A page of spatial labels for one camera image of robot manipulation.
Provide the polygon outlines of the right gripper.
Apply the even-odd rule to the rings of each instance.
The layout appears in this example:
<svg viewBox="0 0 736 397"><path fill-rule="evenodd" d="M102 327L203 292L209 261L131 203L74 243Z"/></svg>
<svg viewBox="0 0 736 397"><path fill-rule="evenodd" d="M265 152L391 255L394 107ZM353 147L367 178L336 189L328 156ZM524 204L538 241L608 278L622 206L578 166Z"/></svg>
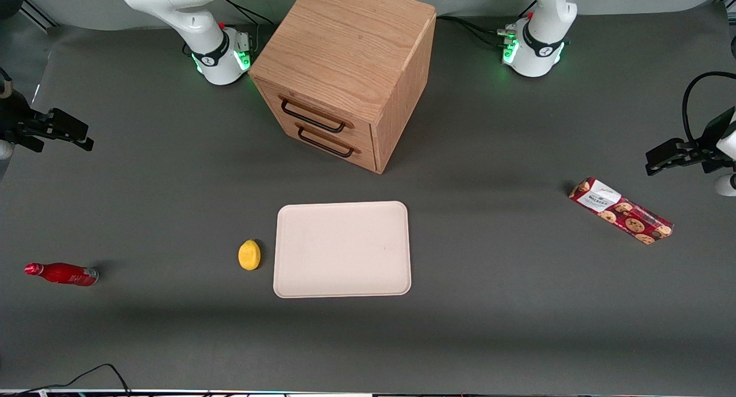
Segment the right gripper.
<svg viewBox="0 0 736 397"><path fill-rule="evenodd" d="M53 108L42 113L30 108L26 98L16 90L1 99L2 144L16 144L37 153L44 149L45 139L60 139L91 151L89 125L65 111Z"/></svg>

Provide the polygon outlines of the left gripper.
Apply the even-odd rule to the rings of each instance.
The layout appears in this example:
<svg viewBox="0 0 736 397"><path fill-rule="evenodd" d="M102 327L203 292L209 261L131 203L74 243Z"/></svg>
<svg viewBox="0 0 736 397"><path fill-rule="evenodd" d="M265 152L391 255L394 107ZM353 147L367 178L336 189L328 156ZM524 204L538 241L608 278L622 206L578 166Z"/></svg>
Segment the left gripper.
<svg viewBox="0 0 736 397"><path fill-rule="evenodd" d="M701 164L705 174L722 168L734 171L734 108L726 109L709 121L696 143L705 157ZM665 141L663 146L647 151L646 159L646 174L654 176L679 163L699 163L700 155L694 144L681 138L672 138Z"/></svg>

